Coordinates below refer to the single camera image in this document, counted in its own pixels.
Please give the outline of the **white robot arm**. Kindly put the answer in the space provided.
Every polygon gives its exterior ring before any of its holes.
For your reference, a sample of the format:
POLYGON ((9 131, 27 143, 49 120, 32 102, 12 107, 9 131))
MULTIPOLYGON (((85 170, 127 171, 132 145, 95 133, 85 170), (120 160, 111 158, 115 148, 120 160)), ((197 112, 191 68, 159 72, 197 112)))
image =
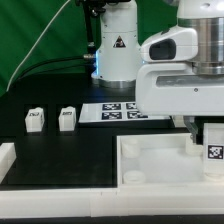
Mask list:
POLYGON ((145 115, 182 116, 195 142, 224 142, 224 0, 165 0, 175 26, 137 43, 135 0, 77 0, 101 16, 95 83, 133 85, 145 115))

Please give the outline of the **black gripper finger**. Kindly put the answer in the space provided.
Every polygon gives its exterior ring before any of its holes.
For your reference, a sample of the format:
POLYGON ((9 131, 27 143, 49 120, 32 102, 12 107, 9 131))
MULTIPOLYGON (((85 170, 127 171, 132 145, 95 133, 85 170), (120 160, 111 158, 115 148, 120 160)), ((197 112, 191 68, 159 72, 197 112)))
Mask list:
POLYGON ((198 128, 196 117, 195 116, 185 116, 184 124, 185 124, 186 128, 188 129, 188 131, 191 133, 193 142, 195 144, 197 144, 199 128, 198 128))

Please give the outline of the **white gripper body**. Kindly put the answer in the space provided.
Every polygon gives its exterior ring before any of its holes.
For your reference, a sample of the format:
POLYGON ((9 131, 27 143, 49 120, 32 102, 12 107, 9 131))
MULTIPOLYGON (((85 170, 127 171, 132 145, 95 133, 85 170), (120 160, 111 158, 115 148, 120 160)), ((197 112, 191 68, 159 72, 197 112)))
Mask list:
POLYGON ((141 46, 135 100, 145 115, 224 116, 224 77, 197 74, 198 34, 174 26, 141 46))

